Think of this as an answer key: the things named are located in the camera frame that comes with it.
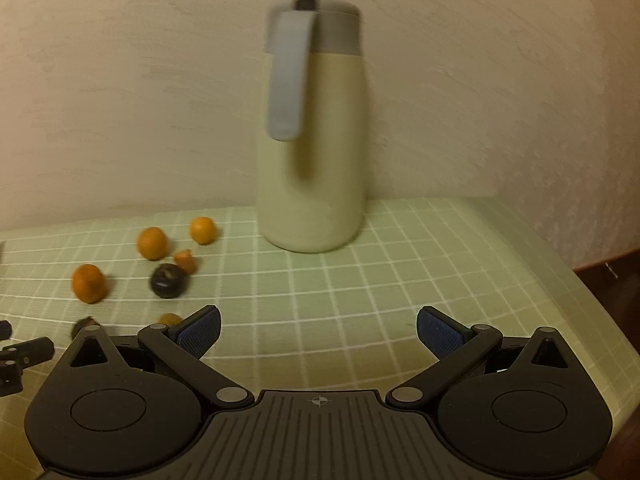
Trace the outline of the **green-brown kiwi fruit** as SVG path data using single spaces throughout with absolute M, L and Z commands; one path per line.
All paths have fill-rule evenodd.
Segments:
M 180 324 L 182 322 L 182 317 L 175 313 L 164 313 L 158 318 L 157 322 L 171 327 Z

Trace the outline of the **dark mangosteen far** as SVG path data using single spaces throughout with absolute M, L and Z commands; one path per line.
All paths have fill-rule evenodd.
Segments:
M 163 263 L 155 268 L 149 279 L 149 286 L 157 297 L 174 299 L 186 291 L 189 274 L 173 263 Z

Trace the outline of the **dark mangosteen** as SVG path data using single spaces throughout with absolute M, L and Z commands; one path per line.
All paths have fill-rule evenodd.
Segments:
M 173 263 L 163 263 L 155 268 L 149 279 L 149 286 L 157 297 L 174 299 L 186 291 L 189 274 Z
M 99 326 L 100 323 L 97 320 L 95 320 L 92 316 L 81 318 L 73 325 L 72 330 L 70 331 L 70 339 L 74 340 L 82 330 L 84 330 L 86 327 L 93 326 L 93 325 Z

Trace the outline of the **dark mangosteen near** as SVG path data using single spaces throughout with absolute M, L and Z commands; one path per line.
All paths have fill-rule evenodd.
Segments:
M 73 325 L 72 330 L 70 331 L 70 339 L 74 340 L 82 330 L 84 330 L 86 327 L 93 326 L 93 325 L 99 326 L 100 323 L 97 320 L 95 320 L 92 316 L 81 318 Z

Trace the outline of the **orange carrot chunk far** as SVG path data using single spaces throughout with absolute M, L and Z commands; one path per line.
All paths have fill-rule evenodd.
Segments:
M 198 262 L 190 249 L 183 249 L 180 250 L 180 252 L 176 252 L 174 255 L 174 263 L 188 275 L 192 275 L 198 270 Z

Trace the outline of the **orange mandarin left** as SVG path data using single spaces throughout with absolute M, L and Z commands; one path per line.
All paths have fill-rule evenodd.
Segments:
M 82 264 L 72 275 L 72 291 L 84 304 L 96 304 L 107 295 L 106 278 L 94 264 Z

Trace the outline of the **orange mandarin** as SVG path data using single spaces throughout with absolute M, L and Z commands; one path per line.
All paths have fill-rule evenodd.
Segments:
M 164 231 L 157 226 L 150 226 L 140 232 L 137 238 L 137 251 L 143 258 L 157 261 L 166 257 L 169 242 Z
M 196 217 L 190 224 L 190 237 L 199 245 L 212 244 L 218 237 L 215 221 L 209 217 Z
M 84 304 L 96 304 L 107 295 L 106 278 L 94 264 L 82 264 L 72 275 L 72 291 Z

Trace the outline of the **orange mandarin far middle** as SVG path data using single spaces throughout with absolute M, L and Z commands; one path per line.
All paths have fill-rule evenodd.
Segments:
M 164 231 L 157 226 L 150 226 L 140 232 L 137 238 L 137 251 L 143 258 L 157 261 L 166 257 L 169 242 Z

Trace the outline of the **green white grid tablecloth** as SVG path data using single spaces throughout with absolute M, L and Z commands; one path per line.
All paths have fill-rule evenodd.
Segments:
M 267 242 L 250 208 L 209 217 L 220 237 L 205 246 L 189 211 L 2 234 L 2 349 L 54 343 L 1 401 L 3 478 L 589 479 L 638 405 L 634 347 L 495 200 L 373 202 L 322 254 Z M 157 261 L 137 251 L 150 226 L 169 242 Z M 183 249 L 198 270 L 157 297 L 151 274 Z M 96 304 L 72 291 L 86 263 L 106 278 Z M 138 341 L 162 314 L 205 306 L 222 325 L 201 361 L 253 393 L 248 408 L 212 410 Z M 502 343 L 424 408 L 392 408 L 386 394 L 437 362 L 416 333 L 423 307 Z M 100 325 L 71 340 L 87 316 Z

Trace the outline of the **orange mandarin far right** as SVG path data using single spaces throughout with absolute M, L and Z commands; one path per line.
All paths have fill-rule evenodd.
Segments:
M 190 224 L 190 237 L 199 245 L 212 244 L 218 237 L 215 221 L 209 217 L 196 217 Z

